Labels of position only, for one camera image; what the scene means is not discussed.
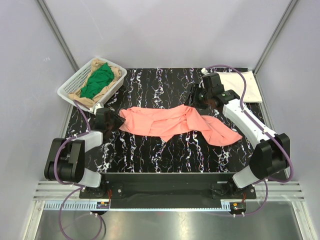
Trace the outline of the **salmon pink t shirt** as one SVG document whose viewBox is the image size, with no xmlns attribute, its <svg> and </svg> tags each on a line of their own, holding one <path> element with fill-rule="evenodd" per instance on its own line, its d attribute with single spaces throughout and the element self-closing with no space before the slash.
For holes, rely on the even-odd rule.
<svg viewBox="0 0 320 240">
<path fill-rule="evenodd" d="M 169 141 L 173 136 L 198 131 L 209 145 L 224 147 L 242 139 L 216 117 L 200 115 L 190 106 L 179 105 L 170 109 L 131 107 L 119 111 L 125 118 L 120 130 L 147 137 L 160 137 Z"/>
</svg>

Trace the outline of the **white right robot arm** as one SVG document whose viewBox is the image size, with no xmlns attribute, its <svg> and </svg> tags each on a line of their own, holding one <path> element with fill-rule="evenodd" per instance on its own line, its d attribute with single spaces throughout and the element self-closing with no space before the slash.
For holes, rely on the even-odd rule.
<svg viewBox="0 0 320 240">
<path fill-rule="evenodd" d="M 227 185 L 230 197 L 239 198 L 251 184 L 292 167 L 290 138 L 262 124 L 244 106 L 242 96 L 234 90 L 225 90 L 218 73 L 206 74 L 202 76 L 201 83 L 194 83 L 184 104 L 198 109 L 218 109 L 239 128 L 254 148 L 249 165 L 235 173 Z"/>
</svg>

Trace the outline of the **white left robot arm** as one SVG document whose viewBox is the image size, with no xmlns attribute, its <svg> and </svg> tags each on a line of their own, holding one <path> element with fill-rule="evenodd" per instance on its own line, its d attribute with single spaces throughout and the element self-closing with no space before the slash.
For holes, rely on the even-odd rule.
<svg viewBox="0 0 320 240">
<path fill-rule="evenodd" d="M 86 153 L 101 146 L 124 123 L 125 118 L 109 108 L 99 108 L 95 118 L 89 122 L 88 130 L 70 138 L 55 138 L 48 153 L 44 177 L 60 184 L 89 187 L 97 198 L 108 193 L 102 175 L 85 167 Z"/>
</svg>

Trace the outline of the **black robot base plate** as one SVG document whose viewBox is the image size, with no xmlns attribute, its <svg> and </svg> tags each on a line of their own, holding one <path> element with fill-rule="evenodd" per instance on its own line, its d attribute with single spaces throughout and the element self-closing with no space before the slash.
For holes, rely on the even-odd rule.
<svg viewBox="0 0 320 240">
<path fill-rule="evenodd" d="M 83 197 L 103 198 L 122 187 L 126 198 L 137 194 L 200 195 L 239 198 L 253 186 L 232 190 L 231 173 L 104 173 L 98 188 L 82 190 Z"/>
</svg>

